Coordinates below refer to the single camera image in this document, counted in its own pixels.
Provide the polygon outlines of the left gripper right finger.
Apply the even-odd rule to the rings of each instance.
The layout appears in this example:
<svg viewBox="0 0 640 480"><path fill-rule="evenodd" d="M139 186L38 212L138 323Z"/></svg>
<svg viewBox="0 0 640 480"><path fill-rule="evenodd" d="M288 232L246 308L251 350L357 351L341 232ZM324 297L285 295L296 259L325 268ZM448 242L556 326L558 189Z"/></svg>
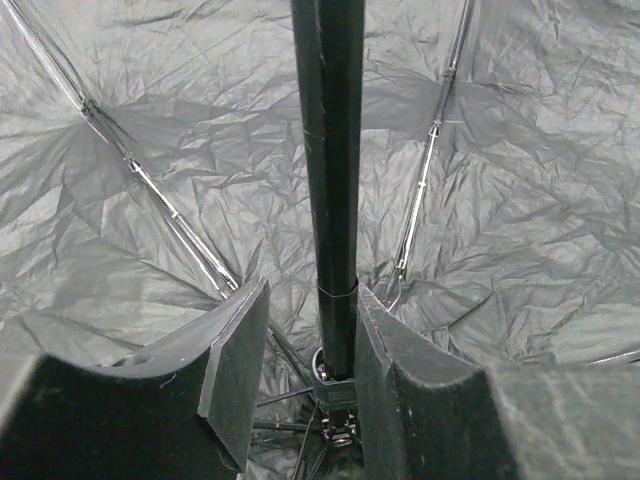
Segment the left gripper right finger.
<svg viewBox="0 0 640 480"><path fill-rule="evenodd" d="M639 370L481 367L358 290L355 384L369 479L635 479Z"/></svg>

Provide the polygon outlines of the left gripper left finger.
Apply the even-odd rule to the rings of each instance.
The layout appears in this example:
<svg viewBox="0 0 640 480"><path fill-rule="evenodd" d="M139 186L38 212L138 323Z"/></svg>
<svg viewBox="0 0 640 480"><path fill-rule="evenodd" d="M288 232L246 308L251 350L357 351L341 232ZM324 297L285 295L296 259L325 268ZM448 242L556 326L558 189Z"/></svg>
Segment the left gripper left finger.
<svg viewBox="0 0 640 480"><path fill-rule="evenodd" d="M5 479L233 479L247 463L267 279L111 366L1 359Z"/></svg>

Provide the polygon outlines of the lavender umbrella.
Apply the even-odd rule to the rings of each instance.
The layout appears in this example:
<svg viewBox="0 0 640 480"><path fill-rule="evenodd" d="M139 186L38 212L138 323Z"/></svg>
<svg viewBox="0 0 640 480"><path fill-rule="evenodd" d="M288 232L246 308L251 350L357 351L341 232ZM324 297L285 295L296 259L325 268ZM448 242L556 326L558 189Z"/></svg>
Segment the lavender umbrella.
<svg viewBox="0 0 640 480"><path fill-rule="evenodd" d="M369 479L361 286L476 366L639 370L638 3L3 2L1 359L256 278L233 479Z"/></svg>

